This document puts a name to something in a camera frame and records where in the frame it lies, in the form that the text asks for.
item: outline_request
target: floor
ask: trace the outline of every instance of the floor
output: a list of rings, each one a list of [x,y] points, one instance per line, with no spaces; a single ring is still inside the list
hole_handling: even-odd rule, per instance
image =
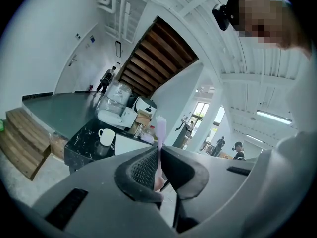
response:
[[[26,178],[1,151],[0,170],[2,182],[10,196],[28,206],[32,206],[44,192],[69,175],[68,166],[53,154],[45,160],[33,181]]]
[[[50,154],[34,177],[26,178],[0,151],[1,179],[11,197],[32,207],[35,201],[48,189],[69,176],[69,168],[62,160]],[[176,207],[176,192],[171,185],[162,192],[164,202],[160,213],[167,224],[172,227]]]
[[[57,94],[26,100],[23,104],[42,122],[70,139],[95,113],[100,93]]]

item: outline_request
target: window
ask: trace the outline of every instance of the window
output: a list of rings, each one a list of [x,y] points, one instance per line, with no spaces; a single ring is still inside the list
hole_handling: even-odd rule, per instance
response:
[[[218,114],[214,120],[214,125],[219,126],[221,121],[222,121],[223,116],[224,116],[224,108],[220,107]]]
[[[194,109],[192,117],[189,119],[189,122],[193,121],[193,123],[194,123],[194,129],[193,129],[193,132],[191,134],[192,136],[195,135],[195,133],[196,133],[200,123],[202,122],[208,108],[209,108],[208,103],[198,102],[196,104],[196,107]]]
[[[195,133],[196,133],[197,129],[199,128],[208,108],[209,108],[208,103],[198,102],[196,104],[196,107],[194,109],[192,117],[189,119],[189,122],[193,121],[193,123],[194,123],[194,129],[191,133],[192,136],[195,135]],[[222,121],[223,116],[224,116],[224,108],[220,107],[218,114],[213,122],[213,126],[211,128],[211,134],[208,137],[210,142],[211,142],[213,136],[215,135],[215,133],[217,132],[217,129]]]

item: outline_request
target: countertop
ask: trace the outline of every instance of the countertop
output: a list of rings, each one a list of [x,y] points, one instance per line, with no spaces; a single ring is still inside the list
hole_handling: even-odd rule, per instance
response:
[[[116,135],[119,134],[142,143],[147,143],[141,139],[135,138],[126,131],[104,123],[97,118],[92,118],[65,145],[65,164],[70,168],[77,170],[90,162],[114,156],[116,136],[111,146],[103,146],[99,142],[100,138],[98,136],[98,131],[99,129],[105,128],[113,130]]]

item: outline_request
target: man in black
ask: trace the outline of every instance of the man in black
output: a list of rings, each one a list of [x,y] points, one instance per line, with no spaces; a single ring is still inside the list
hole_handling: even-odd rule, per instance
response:
[[[234,156],[234,160],[237,160],[238,158],[243,158],[245,157],[245,154],[244,154],[244,149],[243,149],[243,146],[242,146],[242,143],[241,142],[236,142],[234,144],[234,149],[233,150],[236,150],[237,151],[237,154],[236,156]]]
[[[215,156],[218,157],[218,155],[220,154],[221,149],[223,148],[223,146],[225,145],[225,141],[224,141],[224,137],[221,137],[221,139],[219,139],[217,141],[217,146],[213,149],[211,156]]]
[[[105,72],[105,74],[103,75],[103,77],[100,80],[100,84],[97,87],[97,91],[94,94],[94,96],[96,96],[96,94],[100,91],[101,88],[103,88],[103,89],[101,90],[102,94],[101,94],[100,98],[104,95],[107,87],[111,84],[111,82],[113,80],[115,69],[116,68],[113,66],[112,69],[109,69]]]

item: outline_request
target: wooden stair step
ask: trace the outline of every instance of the wooden stair step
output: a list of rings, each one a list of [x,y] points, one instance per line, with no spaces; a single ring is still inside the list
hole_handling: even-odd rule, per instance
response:
[[[49,154],[48,133],[37,124],[22,108],[6,112],[8,122],[19,135],[42,156]]]
[[[16,168],[30,180],[33,180],[47,158],[28,145],[7,120],[4,121],[4,131],[0,131],[0,148]]]

